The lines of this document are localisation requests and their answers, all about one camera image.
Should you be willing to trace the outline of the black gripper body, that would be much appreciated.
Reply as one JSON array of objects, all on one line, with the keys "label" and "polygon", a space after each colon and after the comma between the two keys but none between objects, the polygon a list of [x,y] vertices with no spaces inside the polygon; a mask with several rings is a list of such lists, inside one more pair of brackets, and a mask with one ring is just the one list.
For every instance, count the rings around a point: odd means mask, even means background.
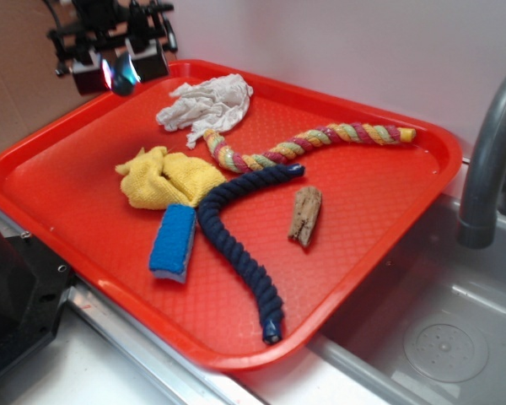
[{"label": "black gripper body", "polygon": [[55,28],[47,38],[55,47],[55,74],[65,76],[73,72],[73,63],[91,61],[91,52],[114,51],[131,43],[135,51],[144,51],[150,41],[162,45],[165,52],[177,52],[177,39],[167,17],[174,10],[172,3],[163,1],[69,1],[73,7],[73,21],[63,23],[55,6],[48,1]]}]

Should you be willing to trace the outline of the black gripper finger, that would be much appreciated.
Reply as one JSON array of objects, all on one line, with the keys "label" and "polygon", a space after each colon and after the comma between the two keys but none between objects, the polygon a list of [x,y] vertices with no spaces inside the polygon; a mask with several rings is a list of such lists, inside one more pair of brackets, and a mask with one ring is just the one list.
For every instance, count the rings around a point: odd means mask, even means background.
[{"label": "black gripper finger", "polygon": [[89,57],[88,62],[74,59],[72,64],[73,80],[81,95],[105,92],[111,87],[109,63],[94,51],[89,52]]},{"label": "black gripper finger", "polygon": [[148,82],[170,74],[163,47],[158,40],[149,40],[145,47],[141,47],[138,41],[126,39],[126,49],[139,82]]}]

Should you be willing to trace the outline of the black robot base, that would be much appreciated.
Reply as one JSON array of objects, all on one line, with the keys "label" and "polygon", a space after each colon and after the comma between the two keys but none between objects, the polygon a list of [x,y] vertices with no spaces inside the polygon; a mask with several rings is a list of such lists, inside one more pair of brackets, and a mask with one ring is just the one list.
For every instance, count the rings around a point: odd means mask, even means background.
[{"label": "black robot base", "polygon": [[54,340],[72,278],[37,237],[0,231],[0,378]]}]

